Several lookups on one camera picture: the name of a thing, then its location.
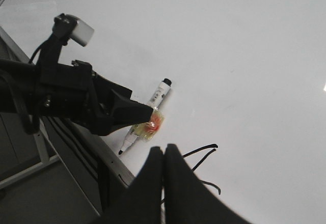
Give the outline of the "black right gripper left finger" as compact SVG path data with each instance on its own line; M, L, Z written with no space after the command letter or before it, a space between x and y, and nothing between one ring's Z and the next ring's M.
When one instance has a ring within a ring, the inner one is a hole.
M163 153L153 147L126 192L98 223L161 223L162 168Z

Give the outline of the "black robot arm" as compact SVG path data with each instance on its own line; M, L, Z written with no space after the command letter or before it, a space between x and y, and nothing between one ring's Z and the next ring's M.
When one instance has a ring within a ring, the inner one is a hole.
M148 122L152 108L89 63L26 64L1 60L1 111L16 113L28 134L41 116L69 118L95 135ZM245 223L194 174L174 144L152 147L138 175L96 223Z

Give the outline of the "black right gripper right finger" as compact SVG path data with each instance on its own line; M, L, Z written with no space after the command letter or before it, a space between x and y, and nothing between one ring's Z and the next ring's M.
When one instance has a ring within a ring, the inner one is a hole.
M174 144L165 150L164 191L166 223L248 223L204 186Z

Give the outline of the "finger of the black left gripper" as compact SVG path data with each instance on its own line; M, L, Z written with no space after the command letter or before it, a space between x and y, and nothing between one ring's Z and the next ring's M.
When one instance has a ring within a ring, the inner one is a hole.
M135 124L148 122L153 108L131 99L132 90L97 75L93 78L97 100L105 114L117 119L131 118Z
M116 130L135 123L135 120L131 118L117 120L113 117L75 117L71 118L70 121L88 129L91 134L99 136L109 135Z

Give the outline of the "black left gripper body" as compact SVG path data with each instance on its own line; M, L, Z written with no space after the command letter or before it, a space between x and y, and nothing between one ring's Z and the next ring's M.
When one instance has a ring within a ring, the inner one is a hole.
M37 115L69 118L73 122L111 122L112 82L98 75L89 63L73 66L39 60L35 87Z

